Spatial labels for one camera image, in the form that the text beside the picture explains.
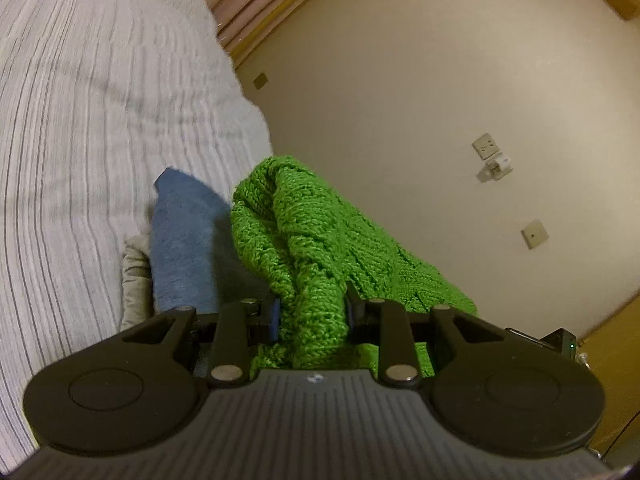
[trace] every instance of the black cable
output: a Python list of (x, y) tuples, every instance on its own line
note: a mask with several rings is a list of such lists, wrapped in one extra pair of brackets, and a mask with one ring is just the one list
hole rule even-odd
[(618, 441), (618, 439), (622, 436), (623, 433), (625, 433), (626, 428), (628, 428), (629, 426), (631, 426), (631, 424), (633, 423), (634, 420), (636, 420), (636, 417), (640, 415), (640, 410), (638, 410), (636, 412), (636, 414), (634, 416), (631, 417), (631, 419), (629, 420), (628, 423), (625, 424), (625, 427), (622, 428), (622, 430), (620, 430), (620, 433), (618, 433), (618, 436), (616, 438), (613, 439), (613, 442), (611, 444), (609, 444), (609, 447), (607, 447), (607, 450), (602, 454), (602, 459), (604, 460), (607, 456), (607, 453), (609, 451), (611, 451), (611, 448), (614, 446), (614, 444)]

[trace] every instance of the blue fabric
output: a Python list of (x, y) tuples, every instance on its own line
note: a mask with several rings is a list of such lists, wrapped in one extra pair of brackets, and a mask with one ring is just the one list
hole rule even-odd
[(154, 307), (217, 312), (240, 298), (263, 298), (268, 285), (238, 259), (230, 206), (205, 184), (172, 168), (156, 180), (149, 261)]

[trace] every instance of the green knitted fabric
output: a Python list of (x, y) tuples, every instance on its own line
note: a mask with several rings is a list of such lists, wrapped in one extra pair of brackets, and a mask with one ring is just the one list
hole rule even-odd
[[(242, 262), (282, 302), (280, 342), (258, 350), (258, 368), (377, 367), (377, 347), (346, 343), (346, 282), (363, 298), (399, 301), (411, 312), (450, 304), (475, 314), (438, 270), (405, 251), (295, 159), (272, 156), (242, 181), (231, 211)], [(433, 370), (417, 345), (425, 375)]]

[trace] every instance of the white wall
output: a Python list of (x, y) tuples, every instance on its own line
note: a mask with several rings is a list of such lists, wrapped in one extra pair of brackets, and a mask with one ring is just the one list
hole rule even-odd
[[(276, 153), (485, 319), (584, 334), (640, 288), (640, 30), (601, 0), (311, 0), (239, 76)], [(484, 132), (513, 158), (500, 182), (476, 179)]]

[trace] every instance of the striped fabric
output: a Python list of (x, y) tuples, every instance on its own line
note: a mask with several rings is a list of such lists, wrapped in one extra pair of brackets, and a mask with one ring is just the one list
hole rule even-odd
[(125, 238), (173, 166), (231, 198), (271, 153), (204, 0), (0, 0), (0, 470), (43, 366), (116, 332)]

